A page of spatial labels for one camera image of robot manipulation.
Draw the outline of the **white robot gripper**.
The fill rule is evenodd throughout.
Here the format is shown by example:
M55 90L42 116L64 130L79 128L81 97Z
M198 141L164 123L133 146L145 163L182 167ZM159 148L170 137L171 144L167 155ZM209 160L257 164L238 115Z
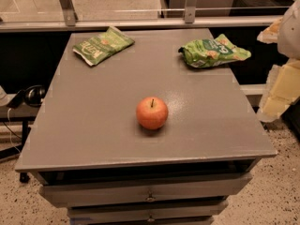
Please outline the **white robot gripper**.
M274 21L257 40L277 43L281 54L292 58L282 67L273 65L257 111L260 121L269 123L284 114L300 98L300 0L296 0L282 19Z

